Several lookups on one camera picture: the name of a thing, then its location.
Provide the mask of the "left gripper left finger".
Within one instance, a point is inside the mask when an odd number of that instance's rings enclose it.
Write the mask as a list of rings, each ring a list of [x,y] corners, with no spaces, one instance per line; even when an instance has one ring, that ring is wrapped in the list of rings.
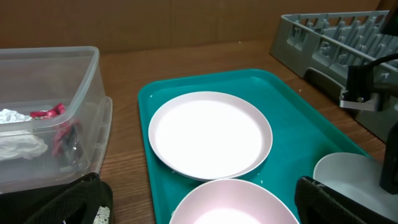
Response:
[[[97,177],[80,180],[39,207],[24,223],[93,224],[100,206],[108,207],[111,210],[109,223],[113,223],[113,191],[111,187]]]

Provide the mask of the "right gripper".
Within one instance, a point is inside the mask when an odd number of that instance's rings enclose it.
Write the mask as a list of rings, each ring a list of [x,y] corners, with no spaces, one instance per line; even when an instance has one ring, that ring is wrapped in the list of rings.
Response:
[[[382,111],[390,97],[397,98],[397,85],[375,83],[373,66],[350,66],[346,88],[340,95],[340,107],[361,111]],[[397,195],[397,123],[389,131],[380,187]]]

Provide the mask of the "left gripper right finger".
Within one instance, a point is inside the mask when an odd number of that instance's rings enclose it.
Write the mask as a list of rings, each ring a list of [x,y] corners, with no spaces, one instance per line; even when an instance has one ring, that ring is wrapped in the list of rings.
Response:
[[[297,181],[294,202],[301,224],[397,224],[308,176]]]

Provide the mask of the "grey bowl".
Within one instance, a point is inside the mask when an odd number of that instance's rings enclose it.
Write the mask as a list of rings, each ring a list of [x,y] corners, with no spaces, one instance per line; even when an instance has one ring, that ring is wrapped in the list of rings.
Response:
[[[397,195],[379,185],[382,165],[359,154],[337,152],[321,158],[313,178],[366,208],[397,221]]]

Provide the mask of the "red snack wrapper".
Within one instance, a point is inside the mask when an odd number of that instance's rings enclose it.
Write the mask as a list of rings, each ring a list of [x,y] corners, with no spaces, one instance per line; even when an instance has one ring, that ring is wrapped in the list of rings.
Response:
[[[32,111],[30,117],[35,120],[51,119],[64,114],[66,109],[62,103],[57,104],[51,110]],[[55,128],[53,137],[52,156],[65,166],[71,166],[83,155],[83,149],[79,140],[81,124],[79,121],[66,121]]]

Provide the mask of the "pink small bowl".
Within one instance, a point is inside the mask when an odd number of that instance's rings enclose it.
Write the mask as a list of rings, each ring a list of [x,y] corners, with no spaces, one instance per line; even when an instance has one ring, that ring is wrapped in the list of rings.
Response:
[[[274,194],[239,179],[201,184],[185,196],[170,219],[170,224],[298,222]]]

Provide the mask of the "pile of rice grains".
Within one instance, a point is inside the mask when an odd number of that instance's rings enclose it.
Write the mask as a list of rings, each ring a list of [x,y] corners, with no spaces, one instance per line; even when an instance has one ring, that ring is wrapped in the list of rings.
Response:
[[[93,220],[93,224],[109,224],[110,214],[111,210],[108,207],[100,206]]]

